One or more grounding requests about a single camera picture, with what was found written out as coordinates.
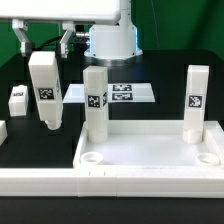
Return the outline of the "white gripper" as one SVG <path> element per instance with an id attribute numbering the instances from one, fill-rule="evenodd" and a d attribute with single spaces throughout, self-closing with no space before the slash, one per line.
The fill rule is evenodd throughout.
<path id="1" fill-rule="evenodd" d="M 120 18 L 120 0 L 0 0 L 0 19 L 13 19 L 12 29 L 20 41 L 23 57 L 30 56 L 35 49 L 35 44 L 26 36 L 28 23 L 24 20 L 64 21 L 64 34 L 56 52 L 66 58 L 68 45 L 76 32 L 73 22 L 114 25 Z"/>

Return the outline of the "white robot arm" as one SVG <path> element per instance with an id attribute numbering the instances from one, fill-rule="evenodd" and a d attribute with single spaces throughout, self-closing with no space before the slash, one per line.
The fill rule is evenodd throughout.
<path id="1" fill-rule="evenodd" d="M 73 36 L 87 37 L 85 56 L 103 64 L 122 63 L 142 54 L 131 21 L 131 0 L 0 0 L 0 21 L 12 23 L 24 56 L 34 50 L 26 36 L 30 22 L 62 25 L 58 54 L 63 58 Z"/>

